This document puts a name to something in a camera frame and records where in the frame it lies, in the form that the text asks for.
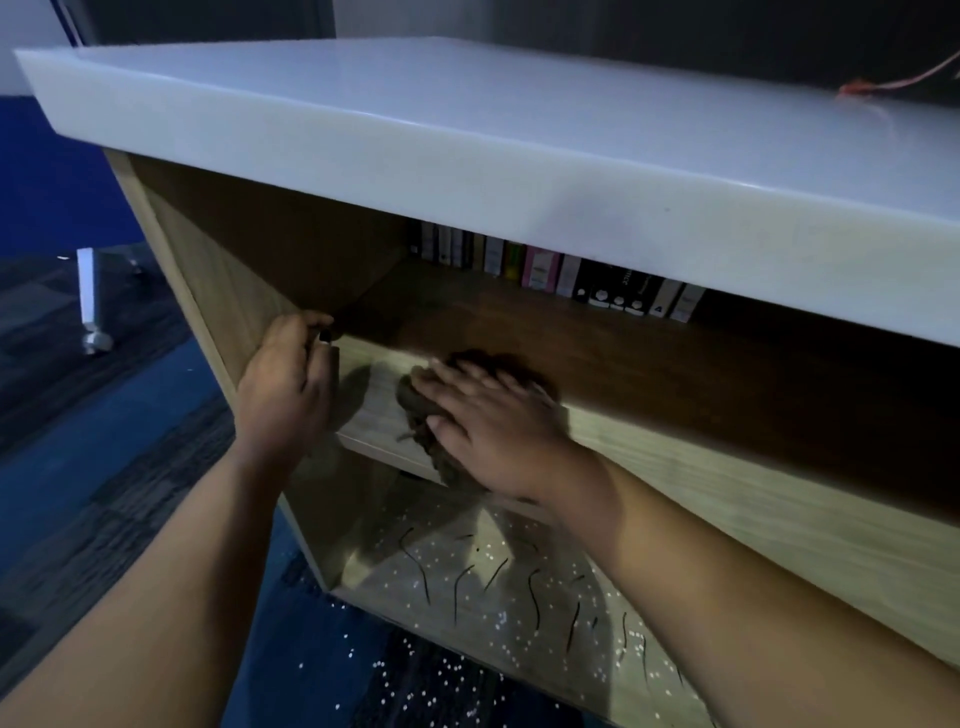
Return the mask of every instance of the white countertop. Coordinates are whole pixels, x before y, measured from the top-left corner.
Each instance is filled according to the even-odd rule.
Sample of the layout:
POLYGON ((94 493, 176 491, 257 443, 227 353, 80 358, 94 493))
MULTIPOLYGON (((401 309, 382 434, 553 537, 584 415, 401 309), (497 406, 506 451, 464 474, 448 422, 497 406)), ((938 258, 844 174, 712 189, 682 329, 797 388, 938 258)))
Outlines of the white countertop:
POLYGON ((58 132, 960 344, 960 113, 444 38, 19 53, 58 132))

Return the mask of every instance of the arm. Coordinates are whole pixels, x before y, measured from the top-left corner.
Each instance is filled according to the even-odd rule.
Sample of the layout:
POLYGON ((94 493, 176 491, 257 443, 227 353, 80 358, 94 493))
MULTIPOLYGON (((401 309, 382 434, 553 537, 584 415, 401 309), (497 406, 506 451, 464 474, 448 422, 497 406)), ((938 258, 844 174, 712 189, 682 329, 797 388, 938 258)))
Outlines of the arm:
POLYGON ((630 599, 724 724, 954 725, 960 675, 570 441, 509 376, 434 362, 429 424, 484 485, 545 505, 630 599))
POLYGON ((217 725, 250 632, 274 507, 326 423, 322 314, 277 319, 237 394, 236 439, 126 574, 0 703, 0 725, 217 725))

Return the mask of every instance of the left hand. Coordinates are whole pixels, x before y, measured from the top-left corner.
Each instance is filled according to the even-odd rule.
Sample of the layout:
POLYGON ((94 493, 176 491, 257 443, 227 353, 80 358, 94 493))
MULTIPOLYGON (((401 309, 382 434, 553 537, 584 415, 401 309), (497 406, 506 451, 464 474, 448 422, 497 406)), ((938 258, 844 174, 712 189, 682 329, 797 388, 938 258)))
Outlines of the left hand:
POLYGON ((317 311, 279 316, 247 365, 237 388, 230 455, 252 478, 280 481, 282 487, 326 427, 338 350, 307 339, 310 327, 332 323, 317 311))

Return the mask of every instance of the pink book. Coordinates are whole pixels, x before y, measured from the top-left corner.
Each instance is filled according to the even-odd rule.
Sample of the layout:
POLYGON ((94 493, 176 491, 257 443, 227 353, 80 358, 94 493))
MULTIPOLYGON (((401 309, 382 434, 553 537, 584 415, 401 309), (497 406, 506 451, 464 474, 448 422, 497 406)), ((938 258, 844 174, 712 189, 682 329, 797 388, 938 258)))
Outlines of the pink book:
POLYGON ((560 254, 543 248, 527 247, 527 259, 523 267, 521 284, 524 288, 553 293, 557 290, 560 274, 560 254))

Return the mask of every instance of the blue wall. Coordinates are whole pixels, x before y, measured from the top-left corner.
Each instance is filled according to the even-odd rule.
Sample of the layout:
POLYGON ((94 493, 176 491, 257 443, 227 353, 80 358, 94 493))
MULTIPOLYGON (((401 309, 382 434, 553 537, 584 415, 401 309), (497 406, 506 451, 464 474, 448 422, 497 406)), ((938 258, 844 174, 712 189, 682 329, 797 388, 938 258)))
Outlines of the blue wall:
POLYGON ((0 257, 141 240, 103 152, 59 136, 33 97, 0 97, 0 257))

